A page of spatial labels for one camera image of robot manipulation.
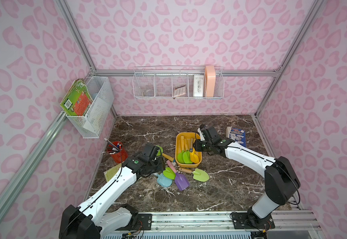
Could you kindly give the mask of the white mesh wall basket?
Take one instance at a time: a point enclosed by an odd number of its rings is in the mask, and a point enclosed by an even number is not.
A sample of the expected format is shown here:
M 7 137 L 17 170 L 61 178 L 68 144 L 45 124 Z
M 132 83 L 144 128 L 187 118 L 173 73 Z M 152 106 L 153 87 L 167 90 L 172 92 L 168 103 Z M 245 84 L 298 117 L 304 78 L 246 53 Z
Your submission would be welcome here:
M 109 79 L 93 76 L 76 80 L 60 106 L 83 138 L 99 138 L 113 102 Z

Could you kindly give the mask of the small pink calculator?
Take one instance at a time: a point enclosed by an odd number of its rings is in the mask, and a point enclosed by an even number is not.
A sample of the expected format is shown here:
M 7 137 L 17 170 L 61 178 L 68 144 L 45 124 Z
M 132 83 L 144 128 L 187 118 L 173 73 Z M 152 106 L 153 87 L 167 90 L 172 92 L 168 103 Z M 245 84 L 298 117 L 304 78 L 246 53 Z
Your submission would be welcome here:
M 187 95 L 187 86 L 186 85 L 181 85 L 174 87 L 173 89 L 173 97 L 185 97 Z

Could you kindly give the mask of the blue shovel wooden handle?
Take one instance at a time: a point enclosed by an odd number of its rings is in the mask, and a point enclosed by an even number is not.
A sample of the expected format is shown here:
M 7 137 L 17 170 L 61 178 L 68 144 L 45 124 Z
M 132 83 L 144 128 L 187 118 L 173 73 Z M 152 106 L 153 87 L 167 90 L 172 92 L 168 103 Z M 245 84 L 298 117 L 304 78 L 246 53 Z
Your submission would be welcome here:
M 189 151 L 190 151 L 191 153 L 193 153 L 193 143 L 194 143 L 194 139 L 191 138 L 191 139 L 190 139 L 190 145 L 189 145 Z

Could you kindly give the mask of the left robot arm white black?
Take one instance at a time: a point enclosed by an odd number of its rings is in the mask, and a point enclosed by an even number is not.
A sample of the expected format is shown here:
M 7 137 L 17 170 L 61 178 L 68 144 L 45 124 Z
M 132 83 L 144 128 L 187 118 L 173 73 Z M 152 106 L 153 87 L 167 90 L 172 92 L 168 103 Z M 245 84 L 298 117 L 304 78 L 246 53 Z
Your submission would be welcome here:
M 162 149 L 146 143 L 142 151 L 129 156 L 120 164 L 115 175 L 94 195 L 78 206 L 69 205 L 63 212 L 60 239 L 101 239 L 124 227 L 134 227 L 138 210 L 125 204 L 115 212 L 107 210 L 141 177 L 164 171 Z

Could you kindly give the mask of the round clear object on shelf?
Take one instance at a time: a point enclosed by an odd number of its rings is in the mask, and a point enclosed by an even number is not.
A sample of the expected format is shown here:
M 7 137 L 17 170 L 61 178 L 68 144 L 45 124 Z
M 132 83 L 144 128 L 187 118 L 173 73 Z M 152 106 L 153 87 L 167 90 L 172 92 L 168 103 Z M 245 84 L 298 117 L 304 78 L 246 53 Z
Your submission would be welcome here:
M 143 93 L 143 97 L 154 97 L 154 87 L 153 86 L 146 86 Z

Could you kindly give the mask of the white box on shelf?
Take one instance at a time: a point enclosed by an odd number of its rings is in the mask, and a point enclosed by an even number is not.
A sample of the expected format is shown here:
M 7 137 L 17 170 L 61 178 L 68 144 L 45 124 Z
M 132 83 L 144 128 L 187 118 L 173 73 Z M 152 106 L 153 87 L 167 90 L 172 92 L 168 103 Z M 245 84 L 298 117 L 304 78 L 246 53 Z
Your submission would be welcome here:
M 194 75 L 193 77 L 193 97 L 204 96 L 204 75 Z

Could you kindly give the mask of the yellow plastic shovel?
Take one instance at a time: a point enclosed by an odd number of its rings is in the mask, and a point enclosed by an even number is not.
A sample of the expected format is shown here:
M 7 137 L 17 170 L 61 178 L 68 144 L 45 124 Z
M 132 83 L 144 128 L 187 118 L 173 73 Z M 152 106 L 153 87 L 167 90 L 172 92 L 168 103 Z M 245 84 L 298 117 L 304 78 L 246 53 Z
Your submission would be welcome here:
M 191 162 L 193 163 L 193 164 L 197 164 L 197 163 L 199 163 L 199 157 L 196 155 L 196 153 L 195 153 L 195 149 L 194 149 L 194 147 L 192 147 L 191 149 L 190 149 L 190 160 L 191 160 Z

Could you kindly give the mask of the yellow green booklet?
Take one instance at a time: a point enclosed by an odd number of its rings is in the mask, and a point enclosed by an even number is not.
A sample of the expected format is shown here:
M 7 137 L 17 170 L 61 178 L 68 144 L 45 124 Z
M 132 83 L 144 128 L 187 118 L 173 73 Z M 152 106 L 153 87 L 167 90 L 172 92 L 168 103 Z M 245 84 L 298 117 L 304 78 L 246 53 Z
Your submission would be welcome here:
M 119 163 L 119 164 L 115 165 L 114 167 L 105 171 L 104 176 L 105 176 L 106 182 L 109 182 L 114 176 L 116 176 L 118 174 L 118 171 L 121 168 L 122 168 L 122 164 Z

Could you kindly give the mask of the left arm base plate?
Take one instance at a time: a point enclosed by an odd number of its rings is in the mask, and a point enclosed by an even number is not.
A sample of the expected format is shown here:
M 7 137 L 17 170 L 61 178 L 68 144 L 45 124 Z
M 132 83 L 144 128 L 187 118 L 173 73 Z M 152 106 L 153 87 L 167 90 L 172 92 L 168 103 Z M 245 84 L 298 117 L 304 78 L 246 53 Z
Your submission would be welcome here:
M 118 228 L 116 231 L 135 231 L 140 227 L 145 231 L 151 230 L 152 227 L 152 214 L 139 213 L 137 216 L 132 217 L 129 224 L 125 227 Z

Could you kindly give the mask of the white papers in basket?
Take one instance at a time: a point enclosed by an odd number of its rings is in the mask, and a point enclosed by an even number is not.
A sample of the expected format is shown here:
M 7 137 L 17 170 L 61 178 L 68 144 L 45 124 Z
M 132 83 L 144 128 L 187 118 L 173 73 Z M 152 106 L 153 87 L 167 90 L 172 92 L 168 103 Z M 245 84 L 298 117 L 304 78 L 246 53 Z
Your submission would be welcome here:
M 96 97 L 85 115 L 83 128 L 88 130 L 91 138 L 99 137 L 111 108 L 111 101 Z

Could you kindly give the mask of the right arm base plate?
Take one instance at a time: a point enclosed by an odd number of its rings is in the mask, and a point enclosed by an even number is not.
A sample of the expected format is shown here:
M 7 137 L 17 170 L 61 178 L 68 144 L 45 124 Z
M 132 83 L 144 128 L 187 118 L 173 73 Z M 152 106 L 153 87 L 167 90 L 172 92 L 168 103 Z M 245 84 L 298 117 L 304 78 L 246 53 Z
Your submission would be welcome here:
M 271 214 L 260 219 L 248 212 L 232 212 L 229 217 L 233 222 L 234 229 L 270 230 L 276 228 Z

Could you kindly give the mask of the yellow plastic storage box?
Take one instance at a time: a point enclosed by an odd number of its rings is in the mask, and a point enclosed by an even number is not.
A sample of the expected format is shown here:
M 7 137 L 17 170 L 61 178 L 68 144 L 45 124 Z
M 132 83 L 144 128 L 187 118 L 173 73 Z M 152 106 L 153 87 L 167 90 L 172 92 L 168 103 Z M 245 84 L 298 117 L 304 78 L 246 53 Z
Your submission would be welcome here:
M 202 153 L 194 149 L 196 139 L 200 135 L 194 132 L 182 132 L 176 136 L 175 160 L 183 168 L 196 168 L 202 162 Z

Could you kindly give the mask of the blue white book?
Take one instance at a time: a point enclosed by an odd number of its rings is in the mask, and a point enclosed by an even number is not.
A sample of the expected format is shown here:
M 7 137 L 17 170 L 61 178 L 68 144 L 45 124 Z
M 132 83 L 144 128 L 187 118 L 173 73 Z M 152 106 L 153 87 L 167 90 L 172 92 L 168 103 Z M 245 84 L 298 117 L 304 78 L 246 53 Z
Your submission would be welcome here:
M 246 147 L 246 132 L 242 129 L 238 129 L 235 127 L 227 127 L 226 128 L 226 137 L 234 140 L 239 145 Z

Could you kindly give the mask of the light blue plastic shovel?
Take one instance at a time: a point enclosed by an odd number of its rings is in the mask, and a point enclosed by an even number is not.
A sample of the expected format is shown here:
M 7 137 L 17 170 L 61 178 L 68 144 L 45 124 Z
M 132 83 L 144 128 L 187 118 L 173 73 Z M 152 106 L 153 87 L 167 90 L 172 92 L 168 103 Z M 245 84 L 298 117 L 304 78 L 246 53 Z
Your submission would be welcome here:
M 172 185 L 172 179 L 165 177 L 162 173 L 154 173 L 153 175 L 156 177 L 157 183 L 163 188 L 168 188 Z

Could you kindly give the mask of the green red book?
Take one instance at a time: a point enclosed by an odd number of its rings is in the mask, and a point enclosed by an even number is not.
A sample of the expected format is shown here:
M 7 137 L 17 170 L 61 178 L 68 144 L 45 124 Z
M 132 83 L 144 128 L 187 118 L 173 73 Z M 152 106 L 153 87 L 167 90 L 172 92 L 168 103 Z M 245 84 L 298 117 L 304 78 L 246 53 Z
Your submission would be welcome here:
M 80 117 L 86 115 L 92 103 L 93 99 L 84 80 L 78 79 L 62 99 L 60 106 L 68 116 Z

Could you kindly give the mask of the pink box on shelf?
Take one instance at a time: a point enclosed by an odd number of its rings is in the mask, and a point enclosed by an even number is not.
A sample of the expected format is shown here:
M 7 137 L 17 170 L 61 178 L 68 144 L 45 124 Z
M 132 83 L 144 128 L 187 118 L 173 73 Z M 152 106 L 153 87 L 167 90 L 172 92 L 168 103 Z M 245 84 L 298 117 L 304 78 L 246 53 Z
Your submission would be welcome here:
M 216 70 L 213 65 L 205 66 L 206 97 L 214 97 L 216 85 Z

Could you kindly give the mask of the red pen holder cup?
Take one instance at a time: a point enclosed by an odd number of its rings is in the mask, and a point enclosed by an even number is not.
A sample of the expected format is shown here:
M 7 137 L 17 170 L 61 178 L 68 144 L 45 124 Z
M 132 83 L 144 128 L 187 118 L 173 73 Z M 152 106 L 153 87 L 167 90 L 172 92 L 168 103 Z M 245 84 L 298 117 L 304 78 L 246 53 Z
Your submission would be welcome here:
M 107 143 L 106 149 L 103 151 L 104 154 L 110 155 L 116 163 L 122 163 L 128 158 L 128 153 L 120 141 L 111 142 L 107 138 L 104 140 Z

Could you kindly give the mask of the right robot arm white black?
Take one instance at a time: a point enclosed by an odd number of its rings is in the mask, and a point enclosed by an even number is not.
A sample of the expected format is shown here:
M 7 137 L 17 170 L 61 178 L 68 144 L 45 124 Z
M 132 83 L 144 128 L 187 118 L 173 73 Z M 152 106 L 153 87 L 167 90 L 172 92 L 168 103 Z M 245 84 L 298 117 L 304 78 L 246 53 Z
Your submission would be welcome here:
M 199 139 L 193 143 L 196 151 L 218 154 L 237 161 L 263 177 L 265 192 L 248 209 L 247 220 L 257 223 L 265 219 L 279 206 L 285 205 L 294 194 L 299 193 L 301 183 L 287 158 L 274 158 L 255 152 L 218 134 L 212 126 L 203 124 L 197 132 Z

